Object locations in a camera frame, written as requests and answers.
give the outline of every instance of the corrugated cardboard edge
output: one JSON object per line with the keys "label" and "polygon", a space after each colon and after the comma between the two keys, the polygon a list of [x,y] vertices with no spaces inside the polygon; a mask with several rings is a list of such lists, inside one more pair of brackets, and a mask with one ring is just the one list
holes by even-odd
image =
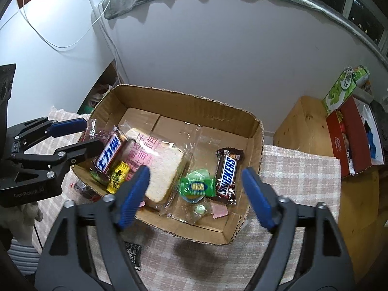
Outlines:
{"label": "corrugated cardboard edge", "polygon": [[[260,129],[261,129],[261,152],[260,152],[260,161],[259,161],[259,169],[257,171],[257,174],[260,172],[260,168],[261,168],[261,162],[263,160],[263,150],[264,150],[264,127],[263,127],[263,123],[261,122],[261,120],[259,120],[253,113],[245,110],[245,109],[241,109],[241,108],[238,108],[238,107],[235,107],[235,106],[232,106],[232,105],[229,105],[227,103],[223,103],[223,102],[220,102],[220,101],[217,101],[217,100],[212,100],[210,98],[207,98],[207,97],[203,97],[203,96],[199,96],[199,95],[194,95],[194,94],[187,94],[187,93],[183,93],[183,92],[179,92],[179,91],[172,91],[172,90],[169,90],[169,89],[161,89],[161,88],[154,88],[154,87],[151,87],[151,86],[139,86],[139,85],[129,85],[129,84],[120,84],[120,85],[117,85],[115,88],[112,88],[110,91],[115,91],[116,88],[119,88],[120,86],[131,86],[131,87],[138,87],[138,88],[147,88],[147,89],[155,89],[155,90],[158,90],[158,91],[165,91],[165,92],[170,92],[170,93],[178,93],[178,94],[183,94],[183,95],[189,95],[189,96],[192,96],[192,97],[195,97],[195,98],[199,98],[199,99],[204,99],[204,100],[207,100],[209,102],[214,102],[214,103],[217,103],[217,104],[220,104],[222,106],[227,106],[227,107],[231,107],[231,108],[234,108],[234,109],[237,109],[237,110],[240,110],[240,111],[243,111],[249,115],[251,115],[258,123],[259,123],[259,126],[260,126]],[[95,110],[98,108],[98,106],[100,104],[102,104],[106,98],[106,96],[108,96],[108,94],[110,93],[110,91],[108,91],[105,96],[103,97],[103,99],[96,105],[96,107],[94,108],[94,110],[92,111],[92,113],[90,114],[90,118],[92,119],[93,118],[93,114],[95,112]],[[241,229],[241,226],[243,225],[244,221],[246,220],[247,216],[248,216],[248,213],[249,213],[249,209],[251,208],[251,205],[248,205],[246,211],[245,211],[245,214],[243,217],[240,216],[240,220],[237,224],[237,227],[233,233],[233,236],[232,238],[230,239],[230,241],[228,243],[225,243],[223,245],[227,245],[227,244],[230,244],[233,242],[233,240],[235,239],[235,237],[237,236],[238,232],[240,231]],[[150,223],[147,223],[143,220],[141,220],[141,222],[144,222],[152,227],[155,227],[157,229],[159,229],[157,226],[154,226]],[[207,243],[207,242],[200,242],[200,241],[195,241],[195,240],[192,240],[192,239],[188,239],[188,238],[185,238],[185,237],[182,237],[182,236],[179,236],[175,233],[172,233],[172,232],[169,232],[169,231],[166,231],[166,230],[162,230],[162,229],[159,229],[161,231],[164,231],[164,232],[167,232],[173,236],[177,236],[177,237],[181,237],[183,239],[187,239],[189,241],[192,241],[192,242],[197,242],[197,243],[201,243],[201,244],[209,244],[209,245],[217,245],[219,246],[219,244],[212,244],[212,243]]]}

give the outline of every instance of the blue gripper pad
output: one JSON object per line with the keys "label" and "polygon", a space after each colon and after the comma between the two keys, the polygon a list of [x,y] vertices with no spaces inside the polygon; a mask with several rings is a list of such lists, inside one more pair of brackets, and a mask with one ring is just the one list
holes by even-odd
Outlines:
{"label": "blue gripper pad", "polygon": [[140,202],[143,200],[144,194],[146,193],[146,190],[149,185],[149,168],[146,166],[142,166],[139,168],[141,170],[139,173],[136,174],[134,177],[137,176],[137,179],[135,180],[135,183],[132,186],[131,191],[129,192],[127,198],[119,207],[120,209],[120,219],[117,223],[117,225],[123,230],[129,225],[132,224],[133,219],[135,218],[136,211],[139,207]]}
{"label": "blue gripper pad", "polygon": [[271,230],[276,224],[272,219],[271,206],[267,199],[265,199],[263,192],[260,190],[260,178],[252,168],[244,169],[241,176],[245,193],[251,202],[261,226],[265,227],[267,230]]}
{"label": "blue gripper pad", "polygon": [[48,129],[47,134],[54,138],[71,135],[84,131],[88,126],[88,122],[83,118],[71,119],[61,122],[54,122]]}

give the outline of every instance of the wire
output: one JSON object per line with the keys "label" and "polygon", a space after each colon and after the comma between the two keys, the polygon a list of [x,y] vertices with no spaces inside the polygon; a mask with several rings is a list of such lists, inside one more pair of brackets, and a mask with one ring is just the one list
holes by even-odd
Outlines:
{"label": "wire", "polygon": [[39,242],[39,245],[40,247],[42,248],[43,250],[43,245],[42,245],[42,242],[40,241],[40,237],[39,237],[39,234],[38,234],[38,231],[36,229],[36,226],[34,225],[34,229],[35,229],[35,234],[36,234],[36,237],[38,238],[38,242]]}
{"label": "wire", "polygon": [[20,13],[22,14],[22,16],[24,17],[24,19],[26,20],[26,22],[28,23],[28,25],[30,25],[30,27],[36,32],[36,34],[38,34],[38,36],[44,41],[46,42],[49,46],[51,47],[55,47],[55,48],[60,48],[60,49],[65,49],[65,48],[70,48],[72,46],[74,46],[75,44],[77,44],[78,42],[80,42],[82,40],[82,38],[84,38],[86,36],[86,34],[90,31],[90,29],[93,27],[94,24],[97,23],[97,21],[102,17],[102,15],[104,15],[106,9],[108,8],[109,4],[111,3],[111,0],[108,1],[108,4],[106,4],[106,7],[105,9],[102,11],[101,15],[94,21],[94,23],[88,28],[88,30],[86,31],[85,34],[83,34],[81,36],[81,38],[79,38],[79,40],[77,40],[76,42],[74,42],[73,44],[71,45],[68,45],[68,46],[57,46],[55,44],[53,44],[52,42],[49,42],[47,39],[45,39],[36,29],[35,27],[32,26],[32,24],[30,23],[30,21],[28,20],[27,18],[27,14],[26,14],[26,10],[25,10],[25,3],[24,3],[25,0],[23,0],[23,6],[22,8],[19,10]]}

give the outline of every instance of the packaged bread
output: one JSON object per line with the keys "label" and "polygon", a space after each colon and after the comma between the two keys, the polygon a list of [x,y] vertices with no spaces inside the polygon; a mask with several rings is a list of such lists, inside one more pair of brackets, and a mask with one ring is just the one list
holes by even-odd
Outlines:
{"label": "packaged bread", "polygon": [[155,204],[166,201],[184,167],[184,153],[173,143],[132,128],[125,133],[129,139],[122,161],[130,166],[126,180],[130,180],[141,165],[150,169],[150,183],[146,197]]}

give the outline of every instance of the white wall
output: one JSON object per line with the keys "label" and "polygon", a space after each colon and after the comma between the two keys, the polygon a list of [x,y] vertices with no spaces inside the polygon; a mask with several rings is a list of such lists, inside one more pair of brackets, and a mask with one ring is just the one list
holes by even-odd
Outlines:
{"label": "white wall", "polygon": [[323,98],[346,66],[366,65],[380,99],[388,73],[323,15],[280,0],[156,0],[104,19],[129,81],[206,96],[276,131],[302,95]]}
{"label": "white wall", "polygon": [[[57,46],[73,44],[92,22],[89,0],[31,0],[32,25]],[[51,48],[17,12],[0,30],[0,65],[16,63],[8,126],[42,117],[51,106],[76,112],[113,56],[98,25],[69,49]]]}

